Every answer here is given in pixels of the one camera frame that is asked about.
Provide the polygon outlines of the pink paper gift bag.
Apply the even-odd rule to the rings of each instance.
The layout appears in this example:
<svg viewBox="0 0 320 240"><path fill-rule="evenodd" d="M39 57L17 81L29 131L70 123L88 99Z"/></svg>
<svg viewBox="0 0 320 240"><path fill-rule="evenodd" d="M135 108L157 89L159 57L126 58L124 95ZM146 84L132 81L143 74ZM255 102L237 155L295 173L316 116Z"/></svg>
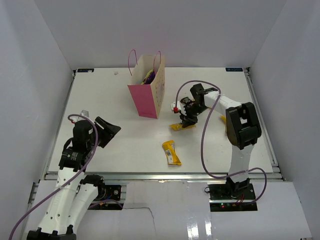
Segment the pink paper gift bag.
<svg viewBox="0 0 320 240"><path fill-rule="evenodd" d="M158 119L165 95L165 56L158 51L154 55L143 54L137 57L133 49L135 65L127 67L130 83L127 85L132 100L140 117ZM146 74L155 71L155 78L151 84L141 84Z"/></svg>

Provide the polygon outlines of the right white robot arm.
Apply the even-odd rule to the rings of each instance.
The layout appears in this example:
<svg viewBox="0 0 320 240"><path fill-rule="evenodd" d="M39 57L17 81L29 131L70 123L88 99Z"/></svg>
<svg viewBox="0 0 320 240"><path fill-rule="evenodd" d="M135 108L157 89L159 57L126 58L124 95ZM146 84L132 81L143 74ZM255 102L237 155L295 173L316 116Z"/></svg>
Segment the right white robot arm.
<svg viewBox="0 0 320 240"><path fill-rule="evenodd" d="M230 168L224 177L225 192L229 198L236 200L250 184L251 153L262 135L255 105L224 96L214 84L210 88L204 88L202 80L195 80L193 84L190 89L192 98L176 98L170 105L171 110L179 114L181 129L194 126L198 122L198 116L207 109L225 117L226 136L232 149Z"/></svg>

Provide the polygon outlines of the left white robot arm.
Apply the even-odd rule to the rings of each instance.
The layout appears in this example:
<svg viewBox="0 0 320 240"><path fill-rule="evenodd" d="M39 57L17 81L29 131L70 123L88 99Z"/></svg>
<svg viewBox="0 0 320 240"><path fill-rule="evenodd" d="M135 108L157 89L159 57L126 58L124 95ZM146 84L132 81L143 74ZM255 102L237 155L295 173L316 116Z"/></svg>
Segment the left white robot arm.
<svg viewBox="0 0 320 240"><path fill-rule="evenodd" d="M28 240L75 240L77 229L94 200L105 196L104 178L85 171L98 147L104 148L121 130L101 117L91 121L86 116L71 114L72 137L62 149L55 193L36 230Z"/></svg>

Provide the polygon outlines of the yellow candy packet front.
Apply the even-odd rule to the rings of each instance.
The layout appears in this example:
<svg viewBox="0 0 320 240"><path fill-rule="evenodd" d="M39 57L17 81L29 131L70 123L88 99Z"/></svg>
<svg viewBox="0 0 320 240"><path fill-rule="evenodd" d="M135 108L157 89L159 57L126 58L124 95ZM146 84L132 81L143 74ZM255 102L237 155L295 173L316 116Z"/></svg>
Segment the yellow candy packet front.
<svg viewBox="0 0 320 240"><path fill-rule="evenodd" d="M173 140L166 141L162 144L162 148L166 155L168 165L181 166L182 163L177 156L175 142Z"/></svg>

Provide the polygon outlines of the blue label sticker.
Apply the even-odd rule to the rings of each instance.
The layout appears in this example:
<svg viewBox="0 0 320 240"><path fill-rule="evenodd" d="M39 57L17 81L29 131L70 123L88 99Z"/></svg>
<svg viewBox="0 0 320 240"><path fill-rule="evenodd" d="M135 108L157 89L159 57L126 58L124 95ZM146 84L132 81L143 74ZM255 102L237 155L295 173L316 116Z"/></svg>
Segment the blue label sticker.
<svg viewBox="0 0 320 240"><path fill-rule="evenodd" d="M226 67L225 70L227 72L243 72L241 67Z"/></svg>
<svg viewBox="0 0 320 240"><path fill-rule="evenodd" d="M78 68L77 73L93 73L95 71L94 68Z"/></svg>

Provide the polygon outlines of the blue label sticker left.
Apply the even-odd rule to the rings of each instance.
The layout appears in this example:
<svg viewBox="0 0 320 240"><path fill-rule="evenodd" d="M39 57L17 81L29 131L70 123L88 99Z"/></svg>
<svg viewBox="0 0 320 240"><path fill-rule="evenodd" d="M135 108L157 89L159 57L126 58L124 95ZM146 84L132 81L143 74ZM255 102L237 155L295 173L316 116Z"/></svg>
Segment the blue label sticker left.
<svg viewBox="0 0 320 240"><path fill-rule="evenodd" d="M77 73L93 73L95 71L94 68L78 68Z"/></svg>

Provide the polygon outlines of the brown snickers bar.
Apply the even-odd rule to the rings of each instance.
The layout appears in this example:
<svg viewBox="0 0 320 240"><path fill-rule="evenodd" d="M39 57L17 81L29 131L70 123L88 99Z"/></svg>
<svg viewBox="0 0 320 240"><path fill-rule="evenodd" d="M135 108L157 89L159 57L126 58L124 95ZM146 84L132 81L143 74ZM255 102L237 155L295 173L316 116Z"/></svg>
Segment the brown snickers bar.
<svg viewBox="0 0 320 240"><path fill-rule="evenodd" d="M183 105L189 105L189 104L192 104L193 102L194 102L194 100L190 99L187 96L180 100L180 103Z"/></svg>

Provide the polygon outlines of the purple snack chip bag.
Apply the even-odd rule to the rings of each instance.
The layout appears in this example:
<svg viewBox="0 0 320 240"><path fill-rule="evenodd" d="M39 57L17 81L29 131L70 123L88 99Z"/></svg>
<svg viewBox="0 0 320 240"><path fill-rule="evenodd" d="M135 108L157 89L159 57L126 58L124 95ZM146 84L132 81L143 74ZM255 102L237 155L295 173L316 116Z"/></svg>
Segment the purple snack chip bag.
<svg viewBox="0 0 320 240"><path fill-rule="evenodd" d="M143 81L142 81L142 85L149 85L153 82L153 80L155 79L156 73L155 70L152 69L150 70L146 76L144 77Z"/></svg>

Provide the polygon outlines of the aluminium front rail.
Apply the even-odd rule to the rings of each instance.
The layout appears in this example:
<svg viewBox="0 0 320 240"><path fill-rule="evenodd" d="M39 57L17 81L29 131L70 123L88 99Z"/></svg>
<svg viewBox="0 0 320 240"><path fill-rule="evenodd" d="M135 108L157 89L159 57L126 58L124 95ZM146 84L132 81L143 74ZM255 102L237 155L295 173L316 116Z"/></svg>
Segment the aluminium front rail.
<svg viewBox="0 0 320 240"><path fill-rule="evenodd" d="M155 173L88 173L103 176L106 182L111 181L196 181L196 182L213 182L224 181L224 179L214 179L205 173L174 173L174 174L155 174ZM48 173L44 180L56 180L57 173ZM251 173L249 175L251 181L263 181L262 173ZM279 172L267 173L269 181L283 181L282 175Z"/></svg>

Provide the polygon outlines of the yellow packet under gripper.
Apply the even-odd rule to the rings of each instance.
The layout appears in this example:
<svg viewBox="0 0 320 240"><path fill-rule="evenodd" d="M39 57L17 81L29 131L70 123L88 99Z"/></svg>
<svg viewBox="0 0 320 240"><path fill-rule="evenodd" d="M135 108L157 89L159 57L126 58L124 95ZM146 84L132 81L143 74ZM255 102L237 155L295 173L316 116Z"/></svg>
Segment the yellow packet under gripper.
<svg viewBox="0 0 320 240"><path fill-rule="evenodd" d="M223 124L224 124L224 131L225 131L225 134L227 134L227 119L226 119L226 117L225 116L223 116L223 115L221 115L220 116L220 119L221 119L221 121L223 122Z"/></svg>

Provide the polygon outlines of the blue label sticker right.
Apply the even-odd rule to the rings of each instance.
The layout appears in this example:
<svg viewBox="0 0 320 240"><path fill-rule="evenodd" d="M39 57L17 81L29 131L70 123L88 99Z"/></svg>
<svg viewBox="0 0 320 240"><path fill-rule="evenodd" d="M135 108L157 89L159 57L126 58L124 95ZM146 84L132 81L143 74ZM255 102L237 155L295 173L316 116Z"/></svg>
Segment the blue label sticker right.
<svg viewBox="0 0 320 240"><path fill-rule="evenodd" d="M226 67L225 70L227 72L243 72L241 67Z"/></svg>

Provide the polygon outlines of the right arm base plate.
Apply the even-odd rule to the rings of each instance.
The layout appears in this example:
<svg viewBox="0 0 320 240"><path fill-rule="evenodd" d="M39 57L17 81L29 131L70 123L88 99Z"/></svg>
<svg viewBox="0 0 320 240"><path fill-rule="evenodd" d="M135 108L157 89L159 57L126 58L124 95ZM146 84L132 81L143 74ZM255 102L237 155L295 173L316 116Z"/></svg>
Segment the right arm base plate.
<svg viewBox="0 0 320 240"><path fill-rule="evenodd" d="M256 194L254 191L253 184L250 183L247 188L241 189L236 192L231 192L228 189L226 184L209 184L205 189L205 193L209 194L209 198L211 200L245 200L245 201L253 201L256 199Z"/></svg>

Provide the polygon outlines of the yellow M&M packet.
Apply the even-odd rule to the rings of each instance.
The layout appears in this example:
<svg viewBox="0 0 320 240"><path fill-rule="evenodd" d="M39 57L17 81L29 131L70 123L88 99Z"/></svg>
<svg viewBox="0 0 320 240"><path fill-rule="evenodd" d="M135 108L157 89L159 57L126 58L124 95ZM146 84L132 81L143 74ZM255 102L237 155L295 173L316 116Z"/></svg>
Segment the yellow M&M packet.
<svg viewBox="0 0 320 240"><path fill-rule="evenodd" d="M189 126L186 126L186 127L183 127L183 124L182 123L175 123L175 124L171 124L170 125L170 128L174 131L181 131L181 130L187 130L187 129L192 129L196 127L196 125L189 125Z"/></svg>

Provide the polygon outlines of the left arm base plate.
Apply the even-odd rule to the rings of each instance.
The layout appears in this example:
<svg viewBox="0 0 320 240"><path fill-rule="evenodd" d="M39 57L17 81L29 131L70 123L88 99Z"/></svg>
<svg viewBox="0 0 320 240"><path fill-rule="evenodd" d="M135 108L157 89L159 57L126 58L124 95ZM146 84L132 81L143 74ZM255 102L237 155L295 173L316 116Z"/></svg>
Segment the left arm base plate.
<svg viewBox="0 0 320 240"><path fill-rule="evenodd" d="M121 199L122 186L121 185L102 185L98 187L98 195L95 201L116 200Z"/></svg>

